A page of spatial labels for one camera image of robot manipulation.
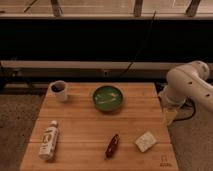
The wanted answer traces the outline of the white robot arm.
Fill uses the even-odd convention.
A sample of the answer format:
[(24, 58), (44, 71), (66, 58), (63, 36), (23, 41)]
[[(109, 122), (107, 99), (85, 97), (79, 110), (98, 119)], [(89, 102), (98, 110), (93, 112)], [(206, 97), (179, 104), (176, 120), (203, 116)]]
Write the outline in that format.
[(168, 71), (167, 85), (158, 93), (167, 126), (175, 120), (187, 98), (213, 112), (213, 86), (206, 82), (209, 75), (209, 66), (202, 61), (192, 61)]

